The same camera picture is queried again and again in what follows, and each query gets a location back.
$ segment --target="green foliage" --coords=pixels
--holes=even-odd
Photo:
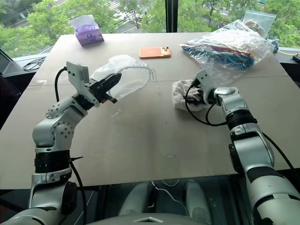
[[[92,14],[103,33],[116,31],[119,20],[105,0],[68,0],[54,6],[54,0],[33,4],[28,15],[29,26],[4,28],[0,26],[0,47],[11,57],[36,54],[53,45],[63,34],[73,34],[70,20]]]
[[[277,14],[269,38],[279,38],[280,46],[300,48],[300,1],[269,0],[265,12]]]
[[[203,20],[207,9],[201,0],[181,0],[178,6],[178,32],[211,31],[211,27]],[[144,32],[165,32],[165,2],[154,0],[147,9],[147,17],[142,19]]]
[[[203,3],[209,9],[209,19],[210,19],[209,24],[210,24],[214,11],[218,11],[222,7],[223,3],[222,0],[204,0]]]
[[[125,13],[126,17],[130,18],[130,21],[139,29],[146,7],[149,5],[149,0],[121,0],[119,10]]]
[[[29,26],[0,25],[0,47],[11,57],[34,54],[53,45],[63,34],[73,34],[70,20],[92,14],[103,33],[114,33],[122,18],[109,9],[109,0],[68,0],[55,6],[54,0],[0,0],[0,15],[20,12],[33,5]],[[222,7],[229,16],[222,15]],[[179,0],[178,32],[213,31],[224,23],[242,19],[247,9],[277,14],[268,38],[279,38],[281,46],[300,48],[300,0]],[[120,0],[119,10],[143,32],[165,32],[165,1]]]
[[[12,58],[36,54],[50,44],[50,39],[37,34],[32,26],[12,29],[0,25],[0,34],[0,46]]]
[[[257,0],[225,0],[223,5],[231,9],[230,16],[233,17],[233,20],[242,20],[247,9],[258,9]]]
[[[154,0],[142,18],[141,28],[146,33],[165,32],[165,1]]]

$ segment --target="black cable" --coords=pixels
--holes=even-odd
[[[191,110],[188,108],[188,93],[189,93],[189,91],[192,89],[192,87],[193,87],[193,86],[190,86],[190,87],[188,88],[187,93],[186,93],[186,96],[185,96],[185,105],[186,105],[186,109],[187,109],[187,111],[189,112],[189,114],[191,114],[192,117],[194,117],[195,120],[197,120],[197,121],[199,121],[200,123],[203,123],[203,124],[205,124],[205,125],[209,125],[208,123],[206,123],[206,122],[200,120],[199,118],[197,118],[197,117],[191,112]]]
[[[188,101],[187,101],[187,99],[188,99],[188,93],[189,93],[189,91],[190,91],[192,88],[193,88],[193,86],[191,85],[191,86],[188,88],[187,93],[186,93],[186,96],[185,96],[185,105],[186,105],[186,109],[187,109],[187,111],[192,115],[192,117],[194,117],[194,119],[197,120],[197,121],[199,121],[200,123],[205,124],[205,125],[209,125],[209,126],[212,126],[212,127],[218,127],[218,126],[225,125],[226,122],[219,123],[219,124],[211,124],[211,123],[208,121],[208,119],[206,119],[207,122],[204,122],[204,121],[200,120],[199,118],[197,118],[197,117],[191,112],[191,110],[188,108]],[[210,108],[208,109],[208,111],[206,112],[206,118],[208,118],[208,113],[210,112],[210,110],[211,110],[211,108],[212,108],[213,106],[214,106],[214,104],[211,105],[211,107],[210,107]]]
[[[34,69],[39,69],[39,67],[41,66],[41,64],[45,61],[46,57],[42,57],[36,60],[33,60],[29,63],[27,63],[25,66],[23,66],[23,70],[25,71],[29,71],[29,70],[34,70]]]
[[[67,70],[67,67],[64,67],[63,69],[61,69],[56,77],[55,77],[55,81],[54,81],[54,89],[55,89],[55,96],[56,96],[56,101],[59,102],[60,101],[60,98],[59,98],[59,95],[58,95],[58,89],[57,89],[57,82],[58,82],[58,78],[60,76],[60,74],[63,72],[63,71],[66,71]],[[78,183],[79,183],[79,188],[80,188],[80,191],[81,191],[81,196],[82,196],[82,206],[83,206],[83,225],[85,225],[87,223],[87,206],[86,206],[86,196],[85,196],[85,192],[84,192],[84,188],[83,188],[83,183],[81,181],[81,178],[79,176],[79,173],[78,171],[76,170],[74,164],[72,161],[76,160],[76,159],[79,159],[79,158],[82,158],[82,157],[78,157],[78,158],[72,158],[71,161],[70,161],[70,166],[73,170],[73,172],[75,173],[75,176],[78,180]]]
[[[74,171],[75,173],[75,176],[78,180],[78,183],[79,183],[79,187],[80,187],[80,191],[81,191],[81,196],[82,196],[82,205],[83,205],[83,218],[82,218],[82,221],[83,221],[83,225],[86,224],[86,220],[87,220],[87,206],[86,206],[86,196],[85,196],[85,192],[84,192],[84,188],[83,188],[83,183],[81,181],[81,178],[79,176],[79,173],[78,171],[76,170],[74,164],[72,161],[70,161],[70,165],[71,165],[71,168],[72,170]]]
[[[61,69],[60,71],[58,71],[56,77],[55,77],[55,80],[54,80],[54,89],[55,89],[55,96],[56,96],[56,101],[59,102],[60,101],[60,97],[58,95],[58,89],[57,89],[57,82],[58,82],[58,78],[60,77],[60,74],[63,72],[63,71],[66,71],[67,70],[67,67],[64,67],[63,69]]]
[[[267,140],[277,149],[277,151],[279,152],[279,154],[282,156],[282,158],[286,161],[286,163],[289,165],[291,171],[293,172],[293,174],[295,175],[298,185],[300,187],[300,176],[297,173],[297,171],[295,170],[295,168],[293,167],[292,163],[290,162],[290,160],[286,157],[286,155],[284,154],[284,152],[279,148],[278,145],[276,145],[276,143],[269,138],[264,132],[262,133],[264,135],[265,138],[267,138]]]
[[[209,121],[209,119],[208,119],[208,115],[209,115],[209,113],[210,113],[210,110],[214,107],[216,105],[216,103],[214,103],[214,104],[212,104],[211,106],[210,106],[210,108],[208,109],[208,111],[206,112],[206,114],[205,114],[205,119],[206,119],[206,122],[209,124],[209,125],[211,125],[211,126],[214,126],[214,127],[218,127],[218,126],[222,126],[222,125],[226,125],[227,124],[227,122],[223,122],[223,123],[218,123],[218,124],[212,124],[210,121]]]

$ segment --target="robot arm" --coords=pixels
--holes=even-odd
[[[299,224],[300,194],[274,170],[273,151],[238,89],[214,88],[205,70],[195,78],[193,85],[203,89],[204,101],[223,110],[232,141],[232,165],[236,172],[245,174],[254,224]]]
[[[89,78],[86,66],[67,62],[66,70],[77,93],[52,105],[34,128],[36,158],[29,209],[4,224],[60,224],[76,208],[77,185],[68,181],[74,129],[93,106],[107,100],[117,102],[107,92],[119,82],[121,74],[110,74],[98,82]]]

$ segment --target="beige tabletop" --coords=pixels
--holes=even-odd
[[[30,187],[35,157],[32,130],[55,102],[54,77],[65,61],[86,64],[92,72],[111,56],[127,53],[138,58],[139,47],[151,46],[168,45],[172,51],[169,59],[145,60],[156,69],[159,88],[150,82],[121,103],[92,108],[76,127],[71,156],[84,156],[75,161],[84,185],[235,173],[227,147],[228,128],[205,126],[172,106],[173,81],[191,79],[199,70],[178,44],[201,35],[109,34],[104,35],[104,43],[85,48],[73,35],[61,36],[0,131],[0,189]],[[300,167],[300,91],[275,57],[265,58],[232,86],[240,89],[261,129]],[[61,99],[75,93],[67,75],[62,75],[59,92]],[[121,112],[112,117],[118,109]],[[210,118],[224,121],[218,107]],[[275,168],[287,169],[275,149],[274,153]]]

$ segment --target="tissue box in plastic bag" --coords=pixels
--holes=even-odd
[[[104,41],[93,15],[82,15],[71,20],[71,24],[75,28],[75,36],[82,46]]]

